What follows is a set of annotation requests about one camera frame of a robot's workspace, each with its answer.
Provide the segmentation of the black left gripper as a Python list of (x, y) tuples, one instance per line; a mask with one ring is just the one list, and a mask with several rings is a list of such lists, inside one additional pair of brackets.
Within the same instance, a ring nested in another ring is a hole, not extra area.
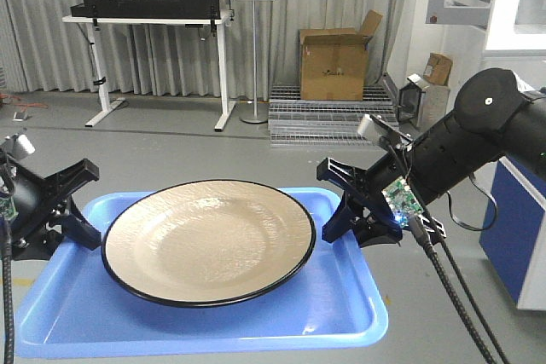
[(17, 212), (10, 223), (14, 260), (49, 260), (65, 236), (89, 250), (102, 244), (101, 232), (66, 195), (100, 179), (99, 167), (90, 159), (40, 176), (3, 154), (1, 178), (8, 182), (1, 191), (11, 195)]

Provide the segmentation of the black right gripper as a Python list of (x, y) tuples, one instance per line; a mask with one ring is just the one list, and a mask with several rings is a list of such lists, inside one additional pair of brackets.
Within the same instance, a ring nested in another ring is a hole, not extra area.
[[(365, 170), (325, 158), (316, 168), (318, 181), (330, 182), (345, 192), (363, 194), (361, 205), (344, 193), (334, 214), (322, 227), (324, 241), (336, 241), (352, 231), (361, 247), (397, 244), (410, 231), (419, 244), (427, 242), (423, 223), (426, 206), (410, 179), (410, 162), (404, 150), (383, 143), (387, 155)], [(366, 208), (369, 214), (364, 217)]]

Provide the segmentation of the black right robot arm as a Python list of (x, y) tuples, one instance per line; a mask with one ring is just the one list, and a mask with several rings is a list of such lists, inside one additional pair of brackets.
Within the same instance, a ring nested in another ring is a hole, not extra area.
[(322, 227), (332, 243), (351, 231), (360, 246), (396, 244), (402, 229), (382, 194), (407, 173), (429, 204), (488, 162), (508, 155), (545, 176), (545, 90), (520, 90), (513, 71), (490, 68), (460, 89), (453, 109), (409, 147), (386, 153), (367, 170), (326, 158), (317, 178), (343, 190)]

